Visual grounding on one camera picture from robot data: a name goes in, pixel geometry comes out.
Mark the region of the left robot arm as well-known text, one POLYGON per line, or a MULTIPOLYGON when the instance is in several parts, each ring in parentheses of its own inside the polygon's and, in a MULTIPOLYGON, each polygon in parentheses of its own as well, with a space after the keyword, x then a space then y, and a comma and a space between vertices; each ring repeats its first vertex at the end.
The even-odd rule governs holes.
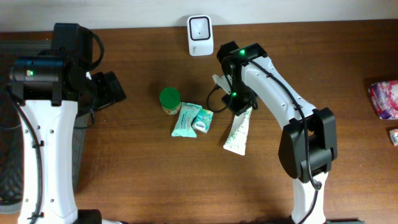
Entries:
POLYGON ((72 181, 75 120, 126 98, 113 72, 96 72, 101 39, 79 24, 57 23, 51 46, 19 57, 7 94, 22 123, 24 188, 19 223, 103 223, 97 209, 78 209, 72 181))

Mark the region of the green bottle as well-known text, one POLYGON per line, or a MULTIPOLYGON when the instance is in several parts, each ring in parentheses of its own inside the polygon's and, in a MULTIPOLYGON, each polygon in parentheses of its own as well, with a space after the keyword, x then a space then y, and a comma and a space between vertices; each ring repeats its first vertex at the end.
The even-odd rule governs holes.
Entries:
POLYGON ((160 104, 163 111, 169 115, 175 115, 181 108, 180 93, 176 88, 164 88, 159 95, 160 104))

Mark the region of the small teal gum pack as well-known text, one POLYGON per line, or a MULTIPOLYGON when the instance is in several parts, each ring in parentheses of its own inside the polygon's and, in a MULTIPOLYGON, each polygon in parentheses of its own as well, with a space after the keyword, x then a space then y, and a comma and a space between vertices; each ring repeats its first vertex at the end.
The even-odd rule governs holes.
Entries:
POLYGON ((202 133, 207 133, 210 129, 213 115, 214 113, 212 111, 201 109, 193 121, 193 129, 202 133))

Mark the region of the white tube with cork cap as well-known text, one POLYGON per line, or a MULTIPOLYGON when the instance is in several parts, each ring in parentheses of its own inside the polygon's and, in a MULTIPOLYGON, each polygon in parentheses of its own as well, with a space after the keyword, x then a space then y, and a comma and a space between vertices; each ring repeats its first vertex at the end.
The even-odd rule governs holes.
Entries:
POLYGON ((252 108, 249 108, 241 115, 234 116, 231 131, 223 145, 224 149, 240 156, 245 155, 251 113, 252 108))

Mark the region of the orange snack packet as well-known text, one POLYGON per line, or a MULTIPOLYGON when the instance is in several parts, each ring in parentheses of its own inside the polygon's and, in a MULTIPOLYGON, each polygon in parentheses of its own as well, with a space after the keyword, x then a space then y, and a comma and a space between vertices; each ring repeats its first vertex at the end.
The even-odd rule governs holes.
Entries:
POLYGON ((389 136, 391 139, 391 142, 394 146, 398 146, 398 129, 392 129, 389 131, 389 136))

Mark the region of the red purple tissue pack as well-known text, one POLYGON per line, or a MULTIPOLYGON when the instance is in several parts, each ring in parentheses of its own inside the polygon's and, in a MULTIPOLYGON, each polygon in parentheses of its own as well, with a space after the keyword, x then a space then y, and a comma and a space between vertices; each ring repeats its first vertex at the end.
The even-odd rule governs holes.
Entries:
POLYGON ((380 119, 397 119, 397 80, 373 83, 368 92, 380 119))

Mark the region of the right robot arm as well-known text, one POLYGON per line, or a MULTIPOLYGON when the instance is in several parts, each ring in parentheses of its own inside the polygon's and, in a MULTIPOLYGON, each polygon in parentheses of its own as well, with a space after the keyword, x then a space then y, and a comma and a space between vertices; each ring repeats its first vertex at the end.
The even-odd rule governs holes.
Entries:
POLYGON ((223 44, 216 54, 223 75, 214 75, 225 91, 226 108, 238 118, 262 101, 282 130, 279 161, 293 180, 294 207, 290 223, 328 223, 324 189, 338 157, 336 118, 329 108, 317 109, 302 98, 275 69, 267 52, 254 43, 223 44))

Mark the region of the white barcode scanner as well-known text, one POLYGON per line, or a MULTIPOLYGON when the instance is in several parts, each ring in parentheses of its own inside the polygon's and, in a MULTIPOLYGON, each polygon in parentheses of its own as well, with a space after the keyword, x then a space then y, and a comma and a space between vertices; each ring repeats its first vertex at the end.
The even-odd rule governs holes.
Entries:
POLYGON ((192 57, 211 55, 214 51, 212 20, 206 15, 187 19, 188 51, 192 57))

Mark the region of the teal wipes packet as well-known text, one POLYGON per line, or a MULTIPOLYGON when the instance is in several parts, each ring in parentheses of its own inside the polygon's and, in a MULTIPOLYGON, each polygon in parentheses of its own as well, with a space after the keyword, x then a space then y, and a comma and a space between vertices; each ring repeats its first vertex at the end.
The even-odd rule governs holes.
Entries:
POLYGON ((197 134, 192 123, 199 114, 202 106, 193 103, 182 103, 177 123, 172 131, 173 137, 196 138, 197 134))

